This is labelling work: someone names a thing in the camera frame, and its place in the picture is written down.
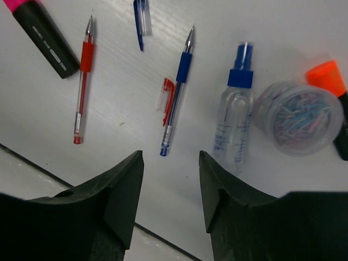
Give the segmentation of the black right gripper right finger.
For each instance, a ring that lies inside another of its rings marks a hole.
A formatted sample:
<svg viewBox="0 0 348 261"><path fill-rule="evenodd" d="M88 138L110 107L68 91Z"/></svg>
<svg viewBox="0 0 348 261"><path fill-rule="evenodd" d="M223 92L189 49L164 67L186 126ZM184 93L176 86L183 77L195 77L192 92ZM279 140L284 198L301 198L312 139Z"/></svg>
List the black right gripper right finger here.
<svg viewBox="0 0 348 261"><path fill-rule="evenodd" d="M199 155L206 231L215 260L347 260L347 193L276 198Z"/></svg>

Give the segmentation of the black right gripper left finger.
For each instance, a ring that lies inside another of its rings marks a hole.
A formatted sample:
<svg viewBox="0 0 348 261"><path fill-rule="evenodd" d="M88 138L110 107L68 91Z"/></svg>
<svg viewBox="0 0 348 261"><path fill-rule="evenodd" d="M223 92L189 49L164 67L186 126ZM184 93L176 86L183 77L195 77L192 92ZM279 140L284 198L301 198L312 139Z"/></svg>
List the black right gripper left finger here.
<svg viewBox="0 0 348 261"><path fill-rule="evenodd" d="M143 175L142 152L135 151L53 197L1 194L1 260L123 260Z"/></svg>

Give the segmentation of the red pen cap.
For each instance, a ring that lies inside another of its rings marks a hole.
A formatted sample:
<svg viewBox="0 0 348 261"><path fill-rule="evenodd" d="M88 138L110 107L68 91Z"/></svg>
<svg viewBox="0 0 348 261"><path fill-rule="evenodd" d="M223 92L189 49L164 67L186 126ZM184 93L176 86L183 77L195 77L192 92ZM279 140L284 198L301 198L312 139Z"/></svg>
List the red pen cap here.
<svg viewBox="0 0 348 261"><path fill-rule="evenodd" d="M164 78L156 108L157 112L164 114L163 126L165 126L169 120L169 113L173 104L175 88L175 84L170 78Z"/></svg>

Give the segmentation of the blue gel pen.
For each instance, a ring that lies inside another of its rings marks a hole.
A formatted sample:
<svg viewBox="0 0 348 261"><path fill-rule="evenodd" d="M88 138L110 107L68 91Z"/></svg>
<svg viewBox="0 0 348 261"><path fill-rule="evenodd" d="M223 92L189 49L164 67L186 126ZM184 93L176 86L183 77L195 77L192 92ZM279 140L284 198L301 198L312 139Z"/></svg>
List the blue gel pen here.
<svg viewBox="0 0 348 261"><path fill-rule="evenodd" d="M169 152L171 135L175 125L175 118L178 112L181 91L184 84L187 82L190 65L192 61L192 54L195 45L195 26L193 26L185 41L184 49L180 58L176 81L168 95L168 105L165 108L165 116L163 119L163 126L165 127L164 135L161 141L160 155L166 157Z"/></svg>

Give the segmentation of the red gel pen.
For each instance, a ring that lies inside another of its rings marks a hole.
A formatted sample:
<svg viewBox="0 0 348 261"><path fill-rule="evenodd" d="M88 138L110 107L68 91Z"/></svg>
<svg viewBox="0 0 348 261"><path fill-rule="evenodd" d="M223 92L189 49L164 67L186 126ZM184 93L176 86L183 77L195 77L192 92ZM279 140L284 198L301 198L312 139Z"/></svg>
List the red gel pen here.
<svg viewBox="0 0 348 261"><path fill-rule="evenodd" d="M86 98L86 90L89 84L89 75L92 71L95 50L94 31L94 18L91 15L85 30L85 38L82 45L82 55L80 60L78 98L76 114L74 119L73 143L75 145L79 145L82 143L82 119L84 115L84 103Z"/></svg>

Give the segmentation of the blue pen cap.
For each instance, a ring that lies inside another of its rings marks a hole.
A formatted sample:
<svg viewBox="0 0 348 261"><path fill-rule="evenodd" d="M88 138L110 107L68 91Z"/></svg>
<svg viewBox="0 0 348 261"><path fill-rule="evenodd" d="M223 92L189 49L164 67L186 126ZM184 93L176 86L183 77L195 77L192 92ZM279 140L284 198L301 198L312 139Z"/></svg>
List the blue pen cap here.
<svg viewBox="0 0 348 261"><path fill-rule="evenodd" d="M140 50L144 51L143 37L152 34L150 4L148 0L134 0L134 18Z"/></svg>

